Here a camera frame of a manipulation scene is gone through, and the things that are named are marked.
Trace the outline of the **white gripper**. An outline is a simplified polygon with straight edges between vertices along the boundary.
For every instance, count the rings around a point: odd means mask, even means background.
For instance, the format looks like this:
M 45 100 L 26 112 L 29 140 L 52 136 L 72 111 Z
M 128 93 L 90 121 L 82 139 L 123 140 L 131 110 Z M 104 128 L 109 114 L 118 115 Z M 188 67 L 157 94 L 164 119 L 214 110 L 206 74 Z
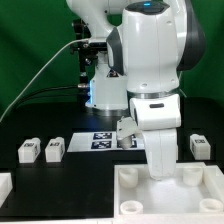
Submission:
M 179 95 L 131 98 L 129 105 L 143 136 L 150 176 L 156 180 L 172 176 L 176 169 L 177 128 L 181 126 Z

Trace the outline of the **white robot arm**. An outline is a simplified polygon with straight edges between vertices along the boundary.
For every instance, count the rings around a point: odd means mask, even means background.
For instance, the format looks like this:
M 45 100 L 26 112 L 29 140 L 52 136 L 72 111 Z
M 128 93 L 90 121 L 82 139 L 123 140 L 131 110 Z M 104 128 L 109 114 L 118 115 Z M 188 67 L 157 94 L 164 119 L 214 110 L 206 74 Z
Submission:
M 191 0 L 66 0 L 90 31 L 95 50 L 89 112 L 118 116 L 117 140 L 144 140 L 150 176 L 171 176 L 181 126 L 177 73 L 193 68 L 205 37 Z

